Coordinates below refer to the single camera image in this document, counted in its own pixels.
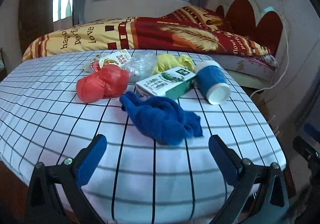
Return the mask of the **blue white paper cup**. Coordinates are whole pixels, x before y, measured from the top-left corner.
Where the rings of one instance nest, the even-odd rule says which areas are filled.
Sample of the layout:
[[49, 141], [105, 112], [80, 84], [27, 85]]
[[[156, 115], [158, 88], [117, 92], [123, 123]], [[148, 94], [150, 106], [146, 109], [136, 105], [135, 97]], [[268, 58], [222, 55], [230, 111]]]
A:
[[195, 67], [195, 74], [197, 87], [210, 104], [219, 105], [230, 97], [231, 90], [217, 62], [200, 62]]

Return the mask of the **blue cloth rag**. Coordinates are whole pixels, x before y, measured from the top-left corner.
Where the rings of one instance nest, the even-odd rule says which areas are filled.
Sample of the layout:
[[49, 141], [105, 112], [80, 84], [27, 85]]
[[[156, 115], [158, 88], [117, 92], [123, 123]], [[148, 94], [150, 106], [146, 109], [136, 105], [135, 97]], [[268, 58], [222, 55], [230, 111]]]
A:
[[127, 112], [135, 127], [161, 144], [177, 146], [184, 139], [203, 136], [201, 118], [186, 111], [172, 99], [152, 96], [141, 100], [128, 91], [121, 95], [121, 109]]

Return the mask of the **red plastic bag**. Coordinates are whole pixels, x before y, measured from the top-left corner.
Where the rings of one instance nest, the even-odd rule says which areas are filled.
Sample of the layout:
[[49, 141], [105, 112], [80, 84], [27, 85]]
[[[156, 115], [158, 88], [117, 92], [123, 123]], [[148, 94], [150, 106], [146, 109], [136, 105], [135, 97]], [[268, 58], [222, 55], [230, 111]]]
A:
[[127, 89], [129, 73], [117, 65], [109, 64], [78, 80], [76, 94], [84, 103], [93, 103], [101, 99], [116, 98]]

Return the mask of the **green white carton box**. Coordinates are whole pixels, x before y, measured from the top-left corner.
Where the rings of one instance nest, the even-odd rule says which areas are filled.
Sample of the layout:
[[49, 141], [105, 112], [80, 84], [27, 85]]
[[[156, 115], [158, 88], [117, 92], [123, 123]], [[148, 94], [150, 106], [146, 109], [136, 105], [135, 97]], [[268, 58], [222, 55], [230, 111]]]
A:
[[175, 67], [137, 82], [135, 93], [146, 99], [162, 96], [177, 100], [191, 90], [195, 78], [192, 71]]

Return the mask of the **red white snack wrapper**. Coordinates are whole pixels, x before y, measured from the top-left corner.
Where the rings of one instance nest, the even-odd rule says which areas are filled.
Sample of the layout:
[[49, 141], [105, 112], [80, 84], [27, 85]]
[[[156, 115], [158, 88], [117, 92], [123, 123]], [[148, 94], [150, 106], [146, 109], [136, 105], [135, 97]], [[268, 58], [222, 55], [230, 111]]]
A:
[[103, 67], [113, 64], [121, 68], [131, 60], [131, 55], [126, 49], [112, 52], [108, 55], [96, 55], [92, 60], [83, 65], [83, 70], [87, 73], [94, 73]]

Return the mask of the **clear plastic bag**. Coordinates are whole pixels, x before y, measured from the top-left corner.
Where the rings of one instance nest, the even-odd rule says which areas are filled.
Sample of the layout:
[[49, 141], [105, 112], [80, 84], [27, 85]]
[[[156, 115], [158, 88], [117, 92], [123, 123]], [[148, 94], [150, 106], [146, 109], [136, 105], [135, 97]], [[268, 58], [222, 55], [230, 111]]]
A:
[[149, 51], [134, 53], [131, 59], [121, 66], [129, 74], [129, 83], [134, 84], [153, 75], [158, 58]]

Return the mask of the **yellow cloth bundle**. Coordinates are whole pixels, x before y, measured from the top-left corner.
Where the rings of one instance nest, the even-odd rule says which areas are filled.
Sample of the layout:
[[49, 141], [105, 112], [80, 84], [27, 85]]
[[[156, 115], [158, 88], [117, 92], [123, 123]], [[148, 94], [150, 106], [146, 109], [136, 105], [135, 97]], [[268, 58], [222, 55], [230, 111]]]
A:
[[194, 71], [194, 62], [187, 55], [173, 56], [171, 54], [160, 54], [157, 56], [157, 63], [153, 71], [153, 75], [162, 73], [175, 67], [186, 68]]

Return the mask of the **white grid tablecloth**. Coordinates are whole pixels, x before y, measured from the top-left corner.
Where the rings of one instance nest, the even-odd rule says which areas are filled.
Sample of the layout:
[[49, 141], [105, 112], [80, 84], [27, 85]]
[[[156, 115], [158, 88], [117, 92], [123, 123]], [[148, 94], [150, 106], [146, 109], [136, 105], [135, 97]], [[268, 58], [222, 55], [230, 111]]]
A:
[[172, 223], [217, 212], [232, 192], [208, 140], [218, 135], [256, 165], [286, 159], [261, 112], [230, 76], [230, 98], [211, 105], [197, 89], [178, 104], [201, 119], [203, 136], [165, 146], [142, 135], [118, 99], [82, 103], [75, 92], [95, 52], [20, 64], [1, 82], [1, 160], [24, 183], [34, 166], [60, 164], [103, 134], [107, 149], [83, 191], [98, 214], [119, 223]]

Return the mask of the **bed with red headboard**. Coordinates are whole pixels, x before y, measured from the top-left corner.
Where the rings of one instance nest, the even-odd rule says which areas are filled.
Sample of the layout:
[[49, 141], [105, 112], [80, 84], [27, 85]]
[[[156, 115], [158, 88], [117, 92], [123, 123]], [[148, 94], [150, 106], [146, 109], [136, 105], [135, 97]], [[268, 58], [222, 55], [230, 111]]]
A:
[[213, 11], [229, 23], [235, 34], [267, 47], [270, 53], [264, 56], [249, 57], [206, 55], [212, 56], [225, 70], [233, 73], [241, 85], [257, 89], [266, 87], [279, 67], [276, 52], [284, 28], [279, 15], [271, 10], [257, 21], [249, 0], [234, 0], [228, 10], [219, 6]]

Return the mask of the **red yellow patterned blanket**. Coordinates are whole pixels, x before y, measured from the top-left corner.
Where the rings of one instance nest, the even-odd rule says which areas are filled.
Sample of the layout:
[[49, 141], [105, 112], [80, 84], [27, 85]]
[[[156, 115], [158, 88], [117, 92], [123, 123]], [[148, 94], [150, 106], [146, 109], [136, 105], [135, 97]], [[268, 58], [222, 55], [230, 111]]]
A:
[[120, 49], [264, 56], [267, 47], [237, 35], [216, 12], [185, 6], [162, 17], [99, 19], [60, 29], [33, 41], [23, 61], [58, 54]]

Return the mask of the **brown wooden door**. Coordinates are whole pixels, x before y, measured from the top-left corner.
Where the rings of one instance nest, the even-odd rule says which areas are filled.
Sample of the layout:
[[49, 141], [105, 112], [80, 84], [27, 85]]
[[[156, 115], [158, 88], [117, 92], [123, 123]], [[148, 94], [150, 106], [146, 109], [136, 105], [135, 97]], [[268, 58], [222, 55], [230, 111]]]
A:
[[52, 4], [53, 0], [19, 0], [18, 32], [22, 53], [34, 40], [54, 30]]

